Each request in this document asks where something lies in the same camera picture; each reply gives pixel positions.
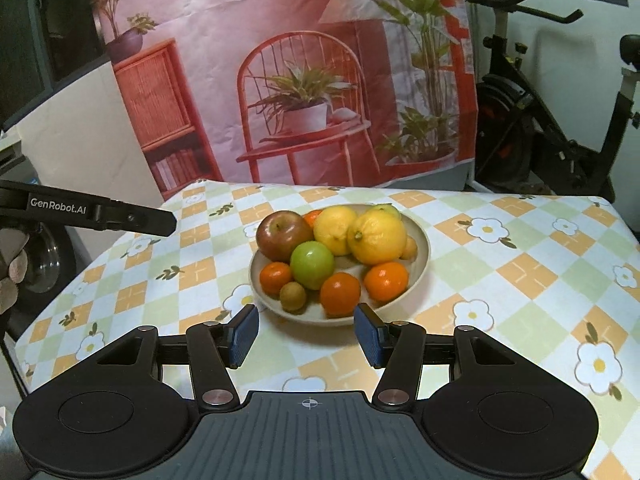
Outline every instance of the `white flower pot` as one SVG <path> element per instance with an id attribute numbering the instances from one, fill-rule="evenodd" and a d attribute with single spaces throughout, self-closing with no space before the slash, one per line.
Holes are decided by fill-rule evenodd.
<path id="1" fill-rule="evenodd" d="M 282 118 L 283 132 L 292 134 L 309 134 L 326 129 L 327 103 L 321 103 L 311 108 L 290 110 L 284 112 Z"/>

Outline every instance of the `yellow flower center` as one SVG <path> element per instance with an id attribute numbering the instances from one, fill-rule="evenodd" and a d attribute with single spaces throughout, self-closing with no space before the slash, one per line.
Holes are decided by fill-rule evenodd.
<path id="1" fill-rule="evenodd" d="M 607 365 L 605 362 L 599 357 L 593 362 L 593 368 L 597 371 L 597 373 L 601 374 L 605 370 Z"/>

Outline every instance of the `metal screw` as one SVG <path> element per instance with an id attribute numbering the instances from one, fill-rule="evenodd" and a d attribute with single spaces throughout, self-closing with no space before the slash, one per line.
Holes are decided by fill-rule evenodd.
<path id="1" fill-rule="evenodd" d="M 228 390 L 209 390 L 202 394 L 202 400 L 211 406 L 222 406 L 234 399 L 234 394 Z"/>
<path id="2" fill-rule="evenodd" d="M 404 390 L 383 390 L 378 394 L 378 400 L 387 406 L 399 406 L 409 400 L 409 394 Z"/>

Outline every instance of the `bowl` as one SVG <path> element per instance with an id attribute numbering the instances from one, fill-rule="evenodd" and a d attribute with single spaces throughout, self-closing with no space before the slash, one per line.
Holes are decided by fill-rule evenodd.
<path id="1" fill-rule="evenodd" d="M 370 204 L 344 204 L 351 207 L 356 213 L 362 214 L 367 209 L 371 208 Z M 414 238 L 418 245 L 418 255 L 414 260 L 397 260 L 399 263 L 406 267 L 409 272 L 409 286 L 404 293 L 388 303 L 378 303 L 373 301 L 367 289 L 364 287 L 363 280 L 364 275 L 370 269 L 369 266 L 361 264 L 353 256 L 337 256 L 335 259 L 335 272 L 348 272 L 360 280 L 362 286 L 362 293 L 360 295 L 360 301 L 368 303 L 372 308 L 376 310 L 376 313 L 384 319 L 385 312 L 394 312 L 395 307 L 401 303 L 407 301 L 408 296 L 413 290 L 419 288 L 421 282 L 426 277 L 427 264 L 431 256 L 431 247 L 429 245 L 429 239 L 427 238 L 424 230 L 411 218 L 406 215 L 402 215 L 402 223 L 406 228 L 406 232 L 409 236 Z M 297 312 L 286 312 L 280 301 L 276 298 L 268 296 L 262 291 L 260 286 L 260 271 L 271 263 L 264 254 L 260 251 L 256 251 L 254 257 L 251 260 L 249 267 L 249 277 L 251 287 L 254 290 L 254 300 L 257 303 L 261 303 L 264 307 L 268 308 L 278 316 L 295 321 L 298 323 L 315 325 L 315 326 L 345 326 L 353 324 L 353 316 L 348 317 L 328 317 L 324 308 L 320 304 L 319 292 L 316 290 L 307 291 L 308 300 L 306 306 Z"/>

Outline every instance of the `green fruit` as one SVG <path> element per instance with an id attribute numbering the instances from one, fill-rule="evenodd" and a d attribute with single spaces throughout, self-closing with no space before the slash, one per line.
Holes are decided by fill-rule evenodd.
<path id="1" fill-rule="evenodd" d="M 320 290 L 334 273 L 332 252 L 320 242 L 304 242 L 296 247 L 290 261 L 293 279 L 310 290 Z"/>
<path id="2" fill-rule="evenodd" d="M 402 218 L 402 215 L 400 214 L 398 209 L 396 209 L 391 204 L 378 204 L 378 205 L 373 206 L 371 209 L 378 209 L 380 211 L 384 211 L 385 213 L 389 213 L 389 214 L 395 216 L 398 219 Z"/>
<path id="3" fill-rule="evenodd" d="M 280 289 L 280 303 L 285 312 L 295 312 L 305 306 L 305 287 L 296 282 L 289 282 Z"/>

